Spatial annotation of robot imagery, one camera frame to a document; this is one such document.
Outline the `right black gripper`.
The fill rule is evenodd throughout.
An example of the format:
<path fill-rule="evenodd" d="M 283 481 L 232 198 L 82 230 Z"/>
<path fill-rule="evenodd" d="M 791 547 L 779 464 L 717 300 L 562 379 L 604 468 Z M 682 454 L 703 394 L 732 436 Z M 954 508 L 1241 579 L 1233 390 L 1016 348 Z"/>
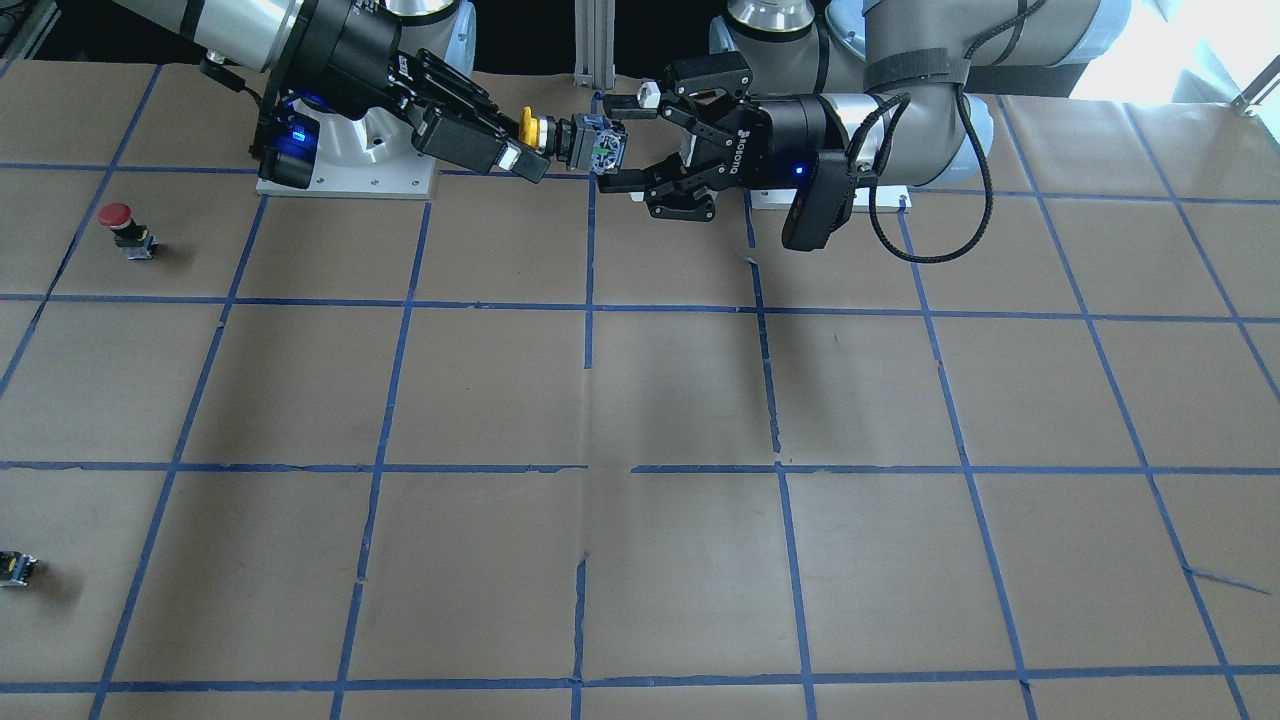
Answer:
<path fill-rule="evenodd" d="M 512 137 L 518 122 L 436 54 L 399 51 L 401 36 L 402 18 L 381 1 L 293 1 L 268 58 L 265 119 L 283 115 L 287 96 L 351 120 L 372 108 L 401 120 L 417 111 L 411 142 L 419 152 L 540 182 L 550 160 Z"/>

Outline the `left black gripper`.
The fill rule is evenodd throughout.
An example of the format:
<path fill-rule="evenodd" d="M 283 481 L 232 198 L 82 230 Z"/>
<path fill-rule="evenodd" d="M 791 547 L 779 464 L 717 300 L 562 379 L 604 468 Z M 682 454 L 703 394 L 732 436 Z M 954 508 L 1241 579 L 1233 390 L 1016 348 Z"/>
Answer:
<path fill-rule="evenodd" d="M 753 70 L 741 53 L 717 53 L 669 63 L 654 87 L 602 101 L 612 120 L 666 119 L 695 135 L 728 133 L 730 150 L 677 152 L 643 169 L 596 174 L 603 193 L 637 193 L 660 220 L 710 222 L 716 195 L 728 187 L 794 190 L 824 150 L 844 150 L 849 136 L 819 95 L 744 100 Z"/>

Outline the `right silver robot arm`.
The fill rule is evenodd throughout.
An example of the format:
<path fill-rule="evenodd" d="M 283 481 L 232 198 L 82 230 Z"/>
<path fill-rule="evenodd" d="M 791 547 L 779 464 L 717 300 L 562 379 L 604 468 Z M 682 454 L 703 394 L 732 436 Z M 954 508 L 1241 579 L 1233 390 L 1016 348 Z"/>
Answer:
<path fill-rule="evenodd" d="M 250 155 L 260 193 L 425 199 L 439 161 L 539 182 L 538 133 L 472 82 L 467 1 L 128 1 L 206 53 L 236 92 L 237 64 L 268 77 Z"/>

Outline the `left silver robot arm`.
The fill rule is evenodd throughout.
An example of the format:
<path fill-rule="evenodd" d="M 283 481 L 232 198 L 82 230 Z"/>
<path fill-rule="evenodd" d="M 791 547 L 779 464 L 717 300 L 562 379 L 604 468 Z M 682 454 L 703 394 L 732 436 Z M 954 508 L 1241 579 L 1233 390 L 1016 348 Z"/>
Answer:
<path fill-rule="evenodd" d="M 605 100 L 614 119 L 680 126 L 684 146 L 599 186 L 694 222 L 733 187 L 790 191 L 783 242 L 818 249 L 863 190 L 989 177 L 974 69 L 1087 64 L 1129 15 L 1125 1 L 731 1 L 705 56 Z"/>

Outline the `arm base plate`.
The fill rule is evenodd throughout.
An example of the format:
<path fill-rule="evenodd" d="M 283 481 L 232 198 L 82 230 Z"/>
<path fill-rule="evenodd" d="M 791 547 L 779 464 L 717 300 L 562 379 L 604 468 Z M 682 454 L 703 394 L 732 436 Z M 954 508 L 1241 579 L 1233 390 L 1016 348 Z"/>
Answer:
<path fill-rule="evenodd" d="M 797 190 L 749 190 L 749 195 L 754 210 L 787 211 L 794 204 Z M 874 205 L 877 211 L 896 213 L 909 211 L 913 201 L 906 186 L 879 186 L 876 191 Z M 852 211 L 868 214 L 869 208 L 870 191 L 868 188 L 856 190 Z"/>
<path fill-rule="evenodd" d="M 381 108 L 358 120 L 326 111 L 305 100 L 292 109 L 315 119 L 311 133 L 317 147 L 314 177 L 306 190 L 268 179 L 256 182 L 266 196 L 311 199 L 403 199 L 426 201 L 439 169 L 435 158 L 422 155 L 411 142 L 411 128 Z"/>

